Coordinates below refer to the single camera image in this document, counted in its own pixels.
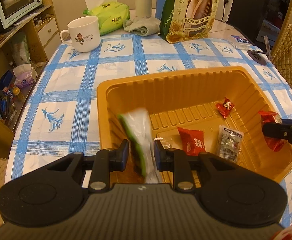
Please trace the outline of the white cartoon mug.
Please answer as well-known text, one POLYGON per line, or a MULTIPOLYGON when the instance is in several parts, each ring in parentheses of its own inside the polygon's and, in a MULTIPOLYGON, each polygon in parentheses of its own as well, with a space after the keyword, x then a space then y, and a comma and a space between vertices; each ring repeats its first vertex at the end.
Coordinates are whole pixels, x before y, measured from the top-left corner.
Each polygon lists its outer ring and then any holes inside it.
POLYGON ((60 33, 61 41, 73 46, 79 53, 87 53, 100 45, 99 21, 96 16, 77 18, 68 23, 67 27, 60 33))

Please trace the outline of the sunflower seed bag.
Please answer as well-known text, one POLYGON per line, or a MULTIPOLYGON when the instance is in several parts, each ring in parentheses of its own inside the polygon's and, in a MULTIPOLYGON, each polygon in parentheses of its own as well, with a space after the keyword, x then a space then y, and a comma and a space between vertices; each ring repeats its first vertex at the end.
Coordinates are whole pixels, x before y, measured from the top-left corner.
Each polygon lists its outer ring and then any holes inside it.
POLYGON ((206 38, 213 27, 219 0, 166 0, 160 37, 170 44, 206 38))

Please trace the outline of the green tissue pack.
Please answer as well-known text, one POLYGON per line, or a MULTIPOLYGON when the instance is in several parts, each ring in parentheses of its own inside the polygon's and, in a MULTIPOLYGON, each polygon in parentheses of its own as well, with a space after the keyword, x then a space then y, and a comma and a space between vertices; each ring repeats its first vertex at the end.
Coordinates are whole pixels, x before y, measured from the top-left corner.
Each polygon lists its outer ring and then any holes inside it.
POLYGON ((85 3, 87 9, 83 14, 98 18, 101 36, 122 28, 130 18, 129 6, 117 0, 85 0, 85 3))

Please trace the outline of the red pillow snack packet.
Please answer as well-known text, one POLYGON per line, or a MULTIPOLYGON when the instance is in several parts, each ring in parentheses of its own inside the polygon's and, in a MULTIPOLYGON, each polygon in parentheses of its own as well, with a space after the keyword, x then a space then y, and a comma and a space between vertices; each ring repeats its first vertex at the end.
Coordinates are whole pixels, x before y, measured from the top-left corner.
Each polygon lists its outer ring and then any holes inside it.
POLYGON ((205 143, 203 140, 203 131, 177 128, 182 141, 182 148, 189 156, 198 156, 205 152, 205 143))

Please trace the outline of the clear green long packet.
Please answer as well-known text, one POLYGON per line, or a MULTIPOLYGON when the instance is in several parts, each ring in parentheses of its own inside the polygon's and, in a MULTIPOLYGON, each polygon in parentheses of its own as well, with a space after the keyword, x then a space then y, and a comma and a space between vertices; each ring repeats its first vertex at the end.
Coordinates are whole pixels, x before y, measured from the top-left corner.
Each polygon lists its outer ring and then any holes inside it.
POLYGON ((162 183, 162 176, 155 161, 154 140, 148 111, 144 108, 137 108, 119 114, 118 120, 130 141, 134 164, 144 182, 147 184, 162 183))

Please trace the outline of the purple tissue box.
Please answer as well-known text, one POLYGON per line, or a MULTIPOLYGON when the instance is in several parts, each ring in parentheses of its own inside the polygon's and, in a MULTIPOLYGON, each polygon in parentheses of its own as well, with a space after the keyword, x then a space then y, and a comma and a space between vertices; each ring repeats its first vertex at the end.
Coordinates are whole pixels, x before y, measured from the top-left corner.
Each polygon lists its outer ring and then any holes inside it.
POLYGON ((15 76, 15 85, 18 88, 24 88, 35 83, 37 73, 31 64, 21 64, 13 69, 15 76))

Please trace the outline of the large red snack packet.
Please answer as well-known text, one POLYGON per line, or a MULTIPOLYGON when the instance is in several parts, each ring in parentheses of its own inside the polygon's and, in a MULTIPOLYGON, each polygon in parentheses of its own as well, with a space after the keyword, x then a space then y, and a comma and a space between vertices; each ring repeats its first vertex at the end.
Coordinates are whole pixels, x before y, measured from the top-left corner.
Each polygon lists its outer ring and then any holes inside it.
POLYGON ((274 111, 259 111, 262 133, 267 146, 273 151, 280 151, 287 143, 283 138, 284 132, 281 131, 283 123, 280 115, 274 111))

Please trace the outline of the phone stand with round base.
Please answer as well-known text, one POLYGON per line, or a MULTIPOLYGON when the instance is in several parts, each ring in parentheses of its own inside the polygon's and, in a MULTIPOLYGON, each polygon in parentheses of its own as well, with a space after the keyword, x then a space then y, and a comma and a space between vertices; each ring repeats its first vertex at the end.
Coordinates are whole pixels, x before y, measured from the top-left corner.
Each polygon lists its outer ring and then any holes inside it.
POLYGON ((263 55, 266 55, 270 61, 272 60, 271 47, 270 47, 268 36, 264 36, 264 42, 266 45, 266 51, 258 51, 258 50, 247 51, 251 59, 253 59, 258 64, 261 64, 262 66, 266 65, 266 60, 263 58, 263 55))

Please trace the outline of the small red candy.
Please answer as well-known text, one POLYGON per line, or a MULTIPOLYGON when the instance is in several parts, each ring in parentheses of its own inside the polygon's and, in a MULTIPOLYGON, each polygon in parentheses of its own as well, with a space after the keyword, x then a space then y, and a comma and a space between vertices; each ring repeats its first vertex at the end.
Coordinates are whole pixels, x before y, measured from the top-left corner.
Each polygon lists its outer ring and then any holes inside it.
POLYGON ((215 106, 219 113, 221 114, 221 116, 224 119, 226 119, 229 116, 231 110, 233 109, 234 103, 229 98, 225 97, 223 103, 217 103, 215 106))

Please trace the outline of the small clear blue box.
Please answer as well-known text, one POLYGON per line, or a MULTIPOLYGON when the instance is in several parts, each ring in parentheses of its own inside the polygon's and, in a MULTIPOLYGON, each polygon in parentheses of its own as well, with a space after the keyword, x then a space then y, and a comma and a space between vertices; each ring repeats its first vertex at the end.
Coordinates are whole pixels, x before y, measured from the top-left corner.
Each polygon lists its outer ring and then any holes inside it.
POLYGON ((240 50, 249 50, 251 47, 250 41, 240 35, 229 35, 227 40, 234 48, 240 50))

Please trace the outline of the orange plastic tray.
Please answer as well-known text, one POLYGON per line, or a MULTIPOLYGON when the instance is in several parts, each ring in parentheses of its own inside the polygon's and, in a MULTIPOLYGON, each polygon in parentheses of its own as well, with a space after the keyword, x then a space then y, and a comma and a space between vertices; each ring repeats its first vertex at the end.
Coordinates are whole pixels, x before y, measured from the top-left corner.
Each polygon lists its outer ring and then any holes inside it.
POLYGON ((103 81, 96 90, 101 148, 116 148, 126 133, 118 115, 144 108, 153 137, 182 142, 177 128, 203 131, 205 148, 215 153, 220 125, 241 131, 238 164, 280 182, 292 170, 292 145, 273 152, 262 133, 259 111, 274 107, 240 66, 162 72, 103 81), (224 119, 216 108, 229 98, 234 107, 224 119))

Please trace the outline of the small clear nougat packet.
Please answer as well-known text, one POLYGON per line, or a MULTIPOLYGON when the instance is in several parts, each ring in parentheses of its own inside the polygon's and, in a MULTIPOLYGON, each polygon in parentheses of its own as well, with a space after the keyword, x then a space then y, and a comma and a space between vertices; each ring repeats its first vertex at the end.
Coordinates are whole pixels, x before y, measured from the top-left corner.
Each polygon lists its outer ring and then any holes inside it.
POLYGON ((173 141, 171 138, 163 138, 163 137, 156 137, 154 138, 154 141, 160 141, 161 145, 165 150, 173 148, 173 141))

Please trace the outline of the grey folded cloth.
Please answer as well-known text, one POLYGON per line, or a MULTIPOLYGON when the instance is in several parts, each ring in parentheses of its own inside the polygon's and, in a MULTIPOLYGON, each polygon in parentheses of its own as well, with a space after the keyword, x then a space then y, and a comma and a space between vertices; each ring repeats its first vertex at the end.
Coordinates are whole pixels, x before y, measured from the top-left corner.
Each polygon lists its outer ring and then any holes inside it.
POLYGON ((154 17, 136 17, 125 20, 123 29, 141 37, 157 34, 160 31, 160 20, 154 17))

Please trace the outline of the black white appliance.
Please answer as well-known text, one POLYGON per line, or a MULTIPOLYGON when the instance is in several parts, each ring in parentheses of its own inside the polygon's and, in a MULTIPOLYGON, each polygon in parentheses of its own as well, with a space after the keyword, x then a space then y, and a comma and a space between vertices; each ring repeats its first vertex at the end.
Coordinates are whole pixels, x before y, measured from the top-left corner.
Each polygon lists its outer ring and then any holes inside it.
POLYGON ((255 42, 270 0, 220 0, 216 20, 238 29, 250 41, 255 42))

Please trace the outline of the grey mixed nuts packet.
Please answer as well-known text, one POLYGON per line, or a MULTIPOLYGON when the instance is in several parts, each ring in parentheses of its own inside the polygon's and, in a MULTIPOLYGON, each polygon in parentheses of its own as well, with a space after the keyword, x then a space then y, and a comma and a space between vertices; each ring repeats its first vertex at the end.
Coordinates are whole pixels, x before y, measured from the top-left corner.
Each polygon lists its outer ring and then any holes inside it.
POLYGON ((243 132, 220 125, 216 155, 236 164, 241 151, 240 145, 243 137, 243 132))

